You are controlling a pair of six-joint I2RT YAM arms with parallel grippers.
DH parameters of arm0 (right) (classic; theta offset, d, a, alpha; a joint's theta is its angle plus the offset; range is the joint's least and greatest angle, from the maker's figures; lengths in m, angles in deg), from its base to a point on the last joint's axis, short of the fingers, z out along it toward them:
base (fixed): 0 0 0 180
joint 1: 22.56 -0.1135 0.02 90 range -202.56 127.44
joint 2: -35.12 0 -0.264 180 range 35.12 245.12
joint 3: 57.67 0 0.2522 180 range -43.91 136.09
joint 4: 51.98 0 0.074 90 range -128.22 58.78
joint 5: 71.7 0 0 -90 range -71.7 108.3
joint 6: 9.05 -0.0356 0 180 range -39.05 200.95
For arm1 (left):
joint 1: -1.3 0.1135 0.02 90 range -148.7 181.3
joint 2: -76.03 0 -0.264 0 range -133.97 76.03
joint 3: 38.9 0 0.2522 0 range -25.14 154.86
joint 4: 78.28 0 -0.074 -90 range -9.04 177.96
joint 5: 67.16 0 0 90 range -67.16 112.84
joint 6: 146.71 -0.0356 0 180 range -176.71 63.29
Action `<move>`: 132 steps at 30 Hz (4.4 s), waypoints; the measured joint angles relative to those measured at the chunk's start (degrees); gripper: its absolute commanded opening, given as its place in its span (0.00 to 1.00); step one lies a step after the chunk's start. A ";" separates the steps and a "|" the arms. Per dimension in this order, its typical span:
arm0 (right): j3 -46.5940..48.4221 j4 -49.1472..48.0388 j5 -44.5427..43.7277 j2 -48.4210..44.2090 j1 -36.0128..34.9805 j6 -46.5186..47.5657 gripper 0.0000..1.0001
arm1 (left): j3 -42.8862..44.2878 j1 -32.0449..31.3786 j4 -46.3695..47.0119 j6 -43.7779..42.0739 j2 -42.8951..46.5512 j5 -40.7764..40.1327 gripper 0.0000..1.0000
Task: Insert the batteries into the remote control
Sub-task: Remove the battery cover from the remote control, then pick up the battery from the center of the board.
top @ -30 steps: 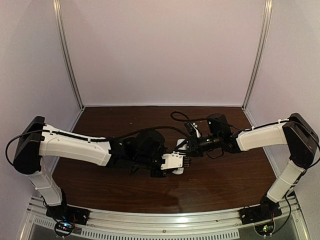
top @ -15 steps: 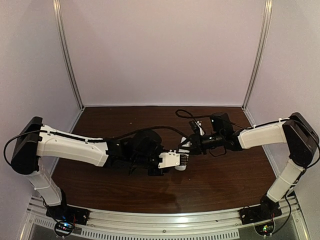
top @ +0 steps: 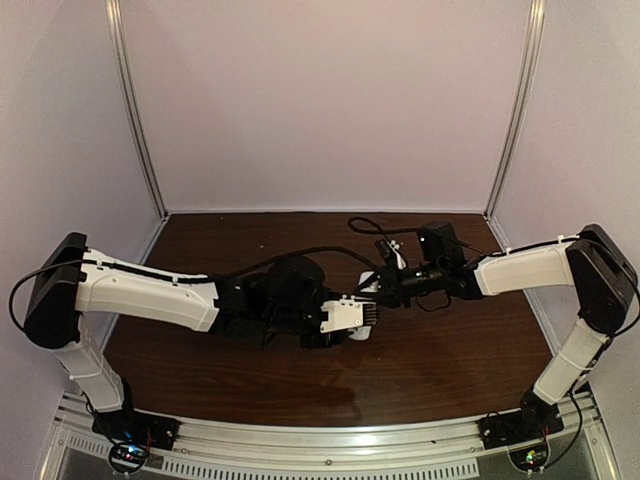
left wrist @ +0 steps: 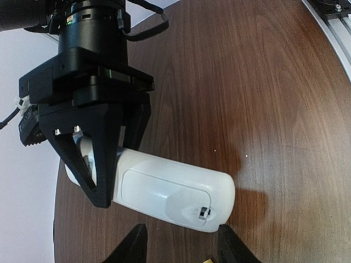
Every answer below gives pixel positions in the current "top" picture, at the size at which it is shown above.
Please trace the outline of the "white remote control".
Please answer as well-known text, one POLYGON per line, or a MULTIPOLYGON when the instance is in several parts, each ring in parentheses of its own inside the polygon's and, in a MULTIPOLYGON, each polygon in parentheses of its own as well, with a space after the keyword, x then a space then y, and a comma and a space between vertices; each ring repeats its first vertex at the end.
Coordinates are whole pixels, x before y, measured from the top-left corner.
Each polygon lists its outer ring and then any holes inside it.
MULTIPOLYGON (((356 286, 357 297, 363 297, 365 293, 376 293, 378 281, 372 271, 365 271, 360 275, 356 286)), ((379 321, 379 308, 375 304, 367 304, 364 307, 363 325, 350 330, 349 338, 363 342, 369 339, 372 328, 379 321)))

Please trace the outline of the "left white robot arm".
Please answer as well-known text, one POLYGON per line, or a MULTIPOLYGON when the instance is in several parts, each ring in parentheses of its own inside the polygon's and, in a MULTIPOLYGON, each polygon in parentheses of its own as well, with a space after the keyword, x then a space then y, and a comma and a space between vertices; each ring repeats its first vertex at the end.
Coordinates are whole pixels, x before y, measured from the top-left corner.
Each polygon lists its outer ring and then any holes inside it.
POLYGON ((354 296, 324 285, 322 269, 303 255, 268 262, 266 271, 190 275, 122 262, 68 234, 33 283, 23 321, 16 325, 51 351, 88 399, 105 430, 130 432, 140 416, 129 383, 109 365, 83 315, 110 312, 174 324, 200 333, 256 334, 264 342, 287 334, 305 348, 339 344, 365 325, 354 296))

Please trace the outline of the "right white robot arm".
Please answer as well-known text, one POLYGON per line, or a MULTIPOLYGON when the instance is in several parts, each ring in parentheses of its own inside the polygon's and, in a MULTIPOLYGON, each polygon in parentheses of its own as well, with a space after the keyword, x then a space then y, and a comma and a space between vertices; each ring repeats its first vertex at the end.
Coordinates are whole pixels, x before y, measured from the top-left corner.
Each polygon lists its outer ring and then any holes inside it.
POLYGON ((538 244, 466 258, 468 244, 458 239, 449 222, 413 229, 423 264, 400 267, 394 249, 379 248, 386 264, 366 276, 357 293, 388 308, 409 305, 433 292, 480 300, 503 293, 542 287, 574 288, 579 311, 568 338, 523 395, 523 422, 540 426, 556 404, 597 363, 612 341, 633 326, 627 315, 638 300, 638 276, 615 242, 598 224, 578 234, 538 244))

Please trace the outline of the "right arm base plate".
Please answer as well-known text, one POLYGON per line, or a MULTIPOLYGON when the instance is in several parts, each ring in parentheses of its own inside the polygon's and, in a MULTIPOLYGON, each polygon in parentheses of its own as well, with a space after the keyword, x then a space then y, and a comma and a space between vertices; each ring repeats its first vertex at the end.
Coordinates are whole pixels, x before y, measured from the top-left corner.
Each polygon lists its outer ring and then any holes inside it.
POLYGON ((564 430, 557 407, 544 419, 540 419, 532 407, 506 413, 490 412, 477 421, 477 426, 485 450, 543 440, 564 430))

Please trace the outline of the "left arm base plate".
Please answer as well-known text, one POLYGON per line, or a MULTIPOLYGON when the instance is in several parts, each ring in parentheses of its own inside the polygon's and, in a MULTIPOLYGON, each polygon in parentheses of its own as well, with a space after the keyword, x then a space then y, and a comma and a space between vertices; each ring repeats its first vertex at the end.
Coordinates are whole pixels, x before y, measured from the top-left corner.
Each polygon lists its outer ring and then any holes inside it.
POLYGON ((92 431, 108 440, 128 441, 139 446, 171 451, 177 438, 180 422, 175 418, 124 410, 96 413, 92 431))

